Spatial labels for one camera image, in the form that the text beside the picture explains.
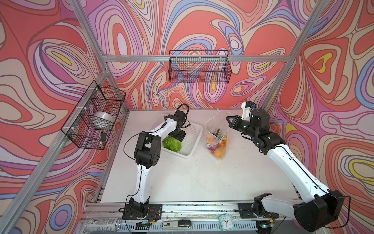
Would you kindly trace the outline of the clear zip top bag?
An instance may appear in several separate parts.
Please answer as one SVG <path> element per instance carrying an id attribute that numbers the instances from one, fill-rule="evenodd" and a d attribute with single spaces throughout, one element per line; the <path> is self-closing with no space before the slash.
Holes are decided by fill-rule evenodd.
<path id="1" fill-rule="evenodd" d="M 216 114 L 205 123 L 206 148 L 218 160 L 222 160 L 228 148 L 228 111 L 217 109 Z"/>

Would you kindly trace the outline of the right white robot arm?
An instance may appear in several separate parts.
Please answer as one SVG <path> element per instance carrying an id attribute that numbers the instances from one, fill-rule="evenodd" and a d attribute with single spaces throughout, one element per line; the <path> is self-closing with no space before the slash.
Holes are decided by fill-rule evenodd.
<path id="1" fill-rule="evenodd" d="M 279 214 L 314 232 L 338 220 L 345 196 L 319 181 L 291 152 L 281 136 L 270 130 L 270 116 L 252 101 L 243 102 L 242 115 L 227 116 L 231 129 L 254 143 L 261 153 L 277 164 L 299 194 L 298 199 L 280 199 L 271 193 L 254 198 L 251 208 L 258 218 Z"/>

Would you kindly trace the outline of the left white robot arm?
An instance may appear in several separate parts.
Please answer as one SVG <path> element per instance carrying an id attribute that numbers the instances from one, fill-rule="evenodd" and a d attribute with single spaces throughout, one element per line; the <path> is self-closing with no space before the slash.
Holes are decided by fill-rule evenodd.
<path id="1" fill-rule="evenodd" d="M 179 105 L 173 115 L 164 116 L 164 122 L 151 131 L 142 131 L 138 134 L 138 140 L 134 150 L 134 160 L 137 165 L 136 191 L 129 199 L 126 211 L 145 218 L 149 213 L 150 180 L 152 167 L 155 166 L 161 156 L 162 141 L 171 138 L 181 143 L 186 136 L 184 128 L 190 107 L 183 103 Z"/>

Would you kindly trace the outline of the green lettuce cabbage toy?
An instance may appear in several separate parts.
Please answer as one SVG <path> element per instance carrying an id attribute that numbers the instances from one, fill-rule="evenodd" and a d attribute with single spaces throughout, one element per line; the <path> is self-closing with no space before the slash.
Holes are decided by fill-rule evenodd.
<path id="1" fill-rule="evenodd" d="M 182 149 L 182 142 L 171 136 L 165 138 L 162 143 L 165 149 L 171 150 L 173 152 L 179 152 Z"/>

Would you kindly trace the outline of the purple red onion toy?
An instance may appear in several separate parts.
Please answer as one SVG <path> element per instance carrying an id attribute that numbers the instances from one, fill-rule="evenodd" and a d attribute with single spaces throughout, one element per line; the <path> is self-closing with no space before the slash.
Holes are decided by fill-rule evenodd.
<path id="1" fill-rule="evenodd" d="M 215 151 L 217 148 L 219 148 L 220 147 L 220 144 L 216 144 L 216 145 L 213 145 L 213 146 L 210 146 L 210 147 L 208 147 L 208 150 L 209 151 Z"/>

